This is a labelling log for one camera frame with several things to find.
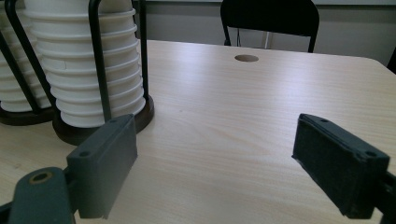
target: round hole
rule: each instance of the round hole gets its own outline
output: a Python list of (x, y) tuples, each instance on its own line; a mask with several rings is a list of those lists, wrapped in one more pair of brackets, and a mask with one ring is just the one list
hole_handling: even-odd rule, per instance
[(29, 182), (30, 184), (41, 184), (49, 180), (51, 177), (52, 177), (52, 173), (46, 171), (39, 173), (37, 175), (33, 175), (32, 177), (30, 177)]
[(376, 154), (372, 151), (366, 151), (366, 155), (370, 157), (376, 157)]
[(248, 54), (236, 55), (235, 59), (239, 62), (244, 62), (244, 63), (254, 63), (259, 60), (258, 57)]
[(83, 151), (83, 152), (81, 152), (81, 153), (79, 153), (79, 156), (80, 157), (87, 157), (87, 156), (89, 156), (91, 153), (89, 152), (89, 151)]

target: wooden table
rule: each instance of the wooden table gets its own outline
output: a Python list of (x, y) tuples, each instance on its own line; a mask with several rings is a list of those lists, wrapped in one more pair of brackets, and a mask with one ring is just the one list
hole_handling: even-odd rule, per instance
[[(234, 56), (255, 55), (255, 63)], [(342, 217), (291, 158), (297, 118), (329, 119), (389, 154), (396, 174), (396, 76), (355, 57), (148, 42), (156, 115), (108, 220), (78, 223), (378, 223)], [(75, 147), (50, 122), (0, 125), (0, 203)]]

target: gray wall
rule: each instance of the gray wall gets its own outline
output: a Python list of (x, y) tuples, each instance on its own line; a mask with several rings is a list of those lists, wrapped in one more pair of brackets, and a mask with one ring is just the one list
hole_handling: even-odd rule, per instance
[[(148, 39), (222, 45), (220, 3), (147, 2)], [(372, 58), (387, 65), (396, 47), (396, 6), (318, 6), (315, 53)], [(235, 45), (236, 31), (230, 29)], [(244, 47), (264, 47), (266, 34), (242, 31)], [(269, 35), (269, 49), (307, 51), (307, 37)]]

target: circular base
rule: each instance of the circular base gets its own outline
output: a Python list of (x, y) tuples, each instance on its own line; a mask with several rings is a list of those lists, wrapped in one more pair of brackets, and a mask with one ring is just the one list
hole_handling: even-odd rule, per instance
[[(146, 105), (142, 111), (134, 116), (134, 126), (136, 133), (142, 131), (146, 126), (149, 125), (152, 118), (154, 117), (154, 101), (151, 96), (148, 97)], [(78, 146), (85, 141), (97, 128), (77, 128), (66, 124), (62, 119), (61, 115), (57, 114), (52, 121), (52, 127), (56, 132), (56, 135), (64, 142)]]
[(28, 112), (9, 112), (0, 107), (0, 122), (12, 126), (26, 126), (53, 120), (52, 107), (42, 109), (39, 114)]

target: stacked cups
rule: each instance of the stacked cups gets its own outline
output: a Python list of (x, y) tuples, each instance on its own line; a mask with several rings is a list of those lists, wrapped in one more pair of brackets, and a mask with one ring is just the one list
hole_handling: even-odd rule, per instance
[[(78, 128), (105, 123), (91, 30), (89, 0), (25, 1), (36, 50), (42, 55), (51, 93), (62, 120)], [(112, 117), (137, 114), (145, 106), (137, 52), (135, 10), (130, 0), (103, 0), (99, 22)]]
[[(36, 98), (38, 105), (41, 108), (50, 107), (50, 101), (48, 100), (40, 82), (38, 81), (35, 71), (30, 64), (23, 47), (16, 36), (11, 24), (9, 23), (7, 14), (4, 10), (4, 1), (0, 2), (0, 29), (5, 38), (19, 68), (21, 69), (24, 78), (29, 85), (33, 96)], [(25, 30), (25, 33), (30, 39), (32, 45), (35, 44), (36, 40), (30, 33), (30, 20), (23, 15), (24, 4), (23, 1), (19, 1), (16, 5), (17, 15), (21, 21), (21, 24)], [(1, 108), (8, 112), (28, 112), (32, 111), (25, 95), (23, 94), (17, 79), (14, 77), (10, 67), (3, 54), (0, 53), (0, 101)]]

